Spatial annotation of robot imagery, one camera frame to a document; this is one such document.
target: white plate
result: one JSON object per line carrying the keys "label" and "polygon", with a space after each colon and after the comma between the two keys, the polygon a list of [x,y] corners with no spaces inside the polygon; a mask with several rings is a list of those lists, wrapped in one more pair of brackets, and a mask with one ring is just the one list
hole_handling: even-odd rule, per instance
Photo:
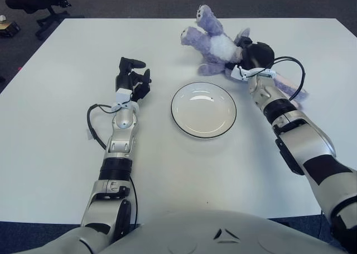
{"label": "white plate", "polygon": [[229,130],[235,121],[232,97],[223,88],[197,82],[179,89],[171,102],[176,124],[199,138],[213,138]]}

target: office chair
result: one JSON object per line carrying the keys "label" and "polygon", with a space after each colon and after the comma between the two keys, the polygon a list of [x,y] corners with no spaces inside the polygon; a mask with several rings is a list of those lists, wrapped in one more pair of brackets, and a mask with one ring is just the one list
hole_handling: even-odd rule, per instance
{"label": "office chair", "polygon": [[84,16],[71,16],[67,11],[56,13],[52,6],[60,6],[63,8],[70,7],[71,4],[67,0],[6,0],[6,5],[11,9],[22,9],[27,14],[35,13],[37,10],[47,9],[50,15],[46,18],[37,20],[40,29],[36,32],[36,37],[39,40],[44,39],[43,33],[54,23],[61,23],[65,18],[84,18]]}

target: purple stuffed animal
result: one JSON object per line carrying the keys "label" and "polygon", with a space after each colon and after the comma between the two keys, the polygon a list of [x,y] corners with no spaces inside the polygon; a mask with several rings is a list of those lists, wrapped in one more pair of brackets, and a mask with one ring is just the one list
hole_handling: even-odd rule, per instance
{"label": "purple stuffed animal", "polygon": [[[209,6],[200,6],[196,19],[197,25],[207,33],[188,27],[181,34],[181,43],[193,46],[202,53],[204,63],[199,67],[199,74],[219,74],[225,70],[226,63],[238,63],[242,60],[242,48],[236,46],[224,33],[222,24],[213,15]],[[236,40],[241,36],[249,36],[249,29],[242,31]]]}

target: white table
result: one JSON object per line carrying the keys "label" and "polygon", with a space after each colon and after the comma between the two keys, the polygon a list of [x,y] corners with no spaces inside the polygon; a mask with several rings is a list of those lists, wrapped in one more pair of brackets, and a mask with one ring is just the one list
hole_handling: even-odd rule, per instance
{"label": "white table", "polygon": [[[224,19],[231,37],[254,41],[305,66],[305,113],[333,140],[339,161],[357,169],[357,38],[334,19]],[[194,20],[65,20],[0,95],[0,221],[80,223],[103,150],[88,139],[86,110],[114,101],[121,56],[145,61],[150,94],[140,102],[134,179],[138,222],[169,212],[225,209],[265,218],[319,214],[307,180],[280,157],[269,123],[244,84],[199,77],[200,54],[180,45]],[[299,82],[294,63],[276,70]],[[226,134],[198,140],[177,128],[174,93],[206,81],[226,89],[237,120]],[[111,116],[93,112],[107,141]],[[134,203],[133,192],[130,200]]]}

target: white plush belly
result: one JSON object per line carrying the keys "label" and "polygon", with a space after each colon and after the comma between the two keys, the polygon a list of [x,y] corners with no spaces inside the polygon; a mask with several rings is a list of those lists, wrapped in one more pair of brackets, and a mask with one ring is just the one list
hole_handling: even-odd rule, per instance
{"label": "white plush belly", "polygon": [[210,53],[222,60],[230,61],[237,46],[226,35],[217,35],[211,38]]}

